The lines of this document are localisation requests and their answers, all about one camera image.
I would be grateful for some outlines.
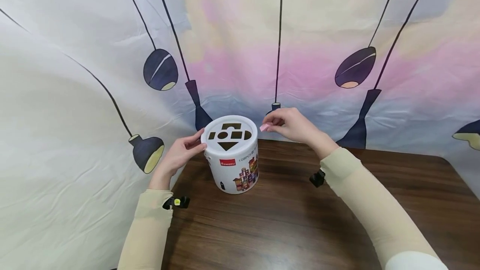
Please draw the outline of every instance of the woman's right hand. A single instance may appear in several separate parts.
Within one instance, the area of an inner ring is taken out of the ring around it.
[[[296,108],[276,109],[263,119],[263,123],[272,122],[268,132],[277,132],[295,142],[312,147],[320,159],[327,157],[339,146],[323,131],[316,128]]]

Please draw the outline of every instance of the white sleeve cuff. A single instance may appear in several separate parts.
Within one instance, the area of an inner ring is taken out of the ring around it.
[[[448,270],[436,257],[418,251],[400,252],[385,265],[385,270]]]

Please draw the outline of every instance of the binder clip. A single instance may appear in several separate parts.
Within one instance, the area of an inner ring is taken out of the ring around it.
[[[165,203],[163,204],[163,208],[165,210],[171,210],[174,206],[180,207],[181,209],[186,209],[190,204],[190,198],[186,196],[182,196],[180,198],[173,198],[170,197]]]
[[[322,169],[320,169],[320,170],[318,170],[318,172],[313,173],[313,175],[310,176],[310,182],[316,188],[323,185],[323,183],[325,182],[325,172],[323,172]]]

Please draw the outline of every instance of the black lamp shade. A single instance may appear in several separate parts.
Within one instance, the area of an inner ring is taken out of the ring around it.
[[[375,47],[360,49],[342,62],[335,73],[335,83],[338,87],[351,89],[357,87],[372,71],[377,51]]]
[[[468,141],[471,148],[480,150],[480,120],[468,123],[452,137],[457,140]]]
[[[365,149],[367,146],[367,127],[365,125],[365,116],[367,115],[370,107],[380,95],[382,90],[373,89],[367,91],[367,97],[363,102],[363,106],[360,109],[360,114],[357,122],[348,130],[347,134],[343,138],[337,141],[337,144],[341,147],[360,148]]]
[[[139,135],[133,135],[129,139],[133,145],[133,159],[146,174],[153,171],[162,157],[165,145],[161,138],[149,137],[143,140]]]
[[[185,83],[190,97],[192,97],[193,103],[195,104],[195,128],[200,130],[206,127],[212,118],[208,113],[200,106],[200,96],[198,95],[197,82],[195,80],[189,80]]]
[[[277,102],[272,103],[272,110],[269,111],[268,113],[266,113],[266,115],[268,115],[269,113],[271,113],[271,112],[273,112],[274,110],[279,109],[279,108],[281,108],[280,102],[278,102],[278,103],[277,103]]]
[[[155,90],[166,91],[173,88],[179,78],[173,56],[166,50],[156,49],[143,65],[143,78]]]

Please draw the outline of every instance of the beige long sleeve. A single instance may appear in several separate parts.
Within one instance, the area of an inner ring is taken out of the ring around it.
[[[438,258],[398,201],[348,150],[336,149],[320,166],[326,182],[366,229],[383,269],[408,251]]]
[[[173,210],[162,206],[173,193],[148,189],[140,195],[118,270],[159,270]]]

